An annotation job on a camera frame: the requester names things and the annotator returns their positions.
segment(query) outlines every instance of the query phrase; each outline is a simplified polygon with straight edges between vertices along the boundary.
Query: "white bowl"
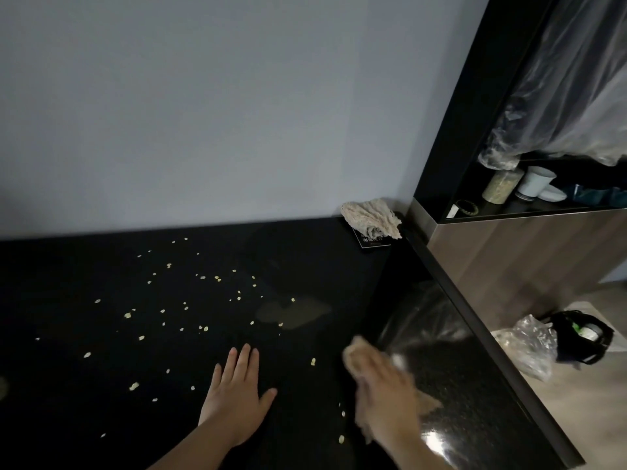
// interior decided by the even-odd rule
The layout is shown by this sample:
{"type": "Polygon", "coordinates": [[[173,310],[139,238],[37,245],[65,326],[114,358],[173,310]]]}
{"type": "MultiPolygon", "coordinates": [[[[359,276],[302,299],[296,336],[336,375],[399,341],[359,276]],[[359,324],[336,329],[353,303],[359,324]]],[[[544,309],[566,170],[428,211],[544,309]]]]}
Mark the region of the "white bowl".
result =
{"type": "Polygon", "coordinates": [[[555,188],[553,185],[548,185],[540,192],[538,197],[550,203],[557,203],[566,199],[566,193],[561,189],[555,188]]]}

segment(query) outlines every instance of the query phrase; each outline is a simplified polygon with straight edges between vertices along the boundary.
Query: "jar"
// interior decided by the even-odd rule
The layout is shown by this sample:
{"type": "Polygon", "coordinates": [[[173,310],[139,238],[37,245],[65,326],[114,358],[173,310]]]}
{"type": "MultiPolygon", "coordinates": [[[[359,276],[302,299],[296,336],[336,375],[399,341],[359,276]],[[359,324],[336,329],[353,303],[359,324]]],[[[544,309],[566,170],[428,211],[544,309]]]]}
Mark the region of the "jar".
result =
{"type": "Polygon", "coordinates": [[[520,168],[495,172],[481,197],[488,203],[503,204],[524,174],[520,168]]]}

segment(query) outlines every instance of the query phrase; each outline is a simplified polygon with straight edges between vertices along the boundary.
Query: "cleaning cloth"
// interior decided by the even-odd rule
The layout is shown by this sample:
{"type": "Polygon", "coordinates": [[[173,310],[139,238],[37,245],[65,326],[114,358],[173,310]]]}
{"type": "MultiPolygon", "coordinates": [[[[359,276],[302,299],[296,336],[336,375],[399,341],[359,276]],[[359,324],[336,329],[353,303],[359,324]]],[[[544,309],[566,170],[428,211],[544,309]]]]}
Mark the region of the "cleaning cloth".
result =
{"type": "Polygon", "coordinates": [[[384,236],[401,238],[401,233],[397,228],[401,220],[381,198],[363,203],[344,203],[340,206],[340,212],[350,227],[370,239],[384,236]]]}
{"type": "MultiPolygon", "coordinates": [[[[344,348],[344,351],[342,352],[342,360],[344,361],[344,366],[346,367],[350,375],[353,376],[353,379],[355,379],[355,381],[357,382],[355,424],[357,424],[357,426],[361,429],[362,434],[364,434],[365,443],[369,444],[370,442],[372,442],[372,432],[368,427],[365,419],[365,393],[362,389],[360,389],[360,386],[364,386],[364,384],[361,384],[362,380],[360,380],[359,378],[361,378],[362,375],[358,367],[355,365],[353,359],[355,352],[364,349],[368,349],[369,352],[380,353],[383,359],[389,360],[390,358],[385,353],[381,353],[381,351],[377,350],[362,337],[353,338],[350,345],[344,348]]],[[[416,389],[416,402],[418,404],[418,416],[416,416],[416,418],[421,415],[427,415],[438,407],[442,407],[442,403],[440,401],[418,389],[416,389]]]]}

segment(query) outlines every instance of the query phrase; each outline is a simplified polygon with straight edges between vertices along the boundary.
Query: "forearm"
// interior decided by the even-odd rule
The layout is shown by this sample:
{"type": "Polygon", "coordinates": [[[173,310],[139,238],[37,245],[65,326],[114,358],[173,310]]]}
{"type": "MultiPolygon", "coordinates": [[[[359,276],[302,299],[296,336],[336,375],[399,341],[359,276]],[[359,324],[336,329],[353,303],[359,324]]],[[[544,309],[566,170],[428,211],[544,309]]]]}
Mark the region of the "forearm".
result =
{"type": "Polygon", "coordinates": [[[216,470],[231,449],[218,422],[207,420],[149,470],[216,470]]]}
{"type": "Polygon", "coordinates": [[[446,460],[431,451],[419,436],[400,439],[386,451],[399,470],[451,470],[446,460]]]}

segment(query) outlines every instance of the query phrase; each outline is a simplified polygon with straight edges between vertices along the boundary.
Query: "gray wall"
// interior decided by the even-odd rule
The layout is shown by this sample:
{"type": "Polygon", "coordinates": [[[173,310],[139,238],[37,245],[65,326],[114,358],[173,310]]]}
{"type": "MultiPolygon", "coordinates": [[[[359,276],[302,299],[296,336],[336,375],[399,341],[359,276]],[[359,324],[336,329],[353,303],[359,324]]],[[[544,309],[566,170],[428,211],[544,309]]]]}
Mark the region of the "gray wall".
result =
{"type": "Polygon", "coordinates": [[[487,0],[0,0],[0,236],[409,204],[487,0]]]}

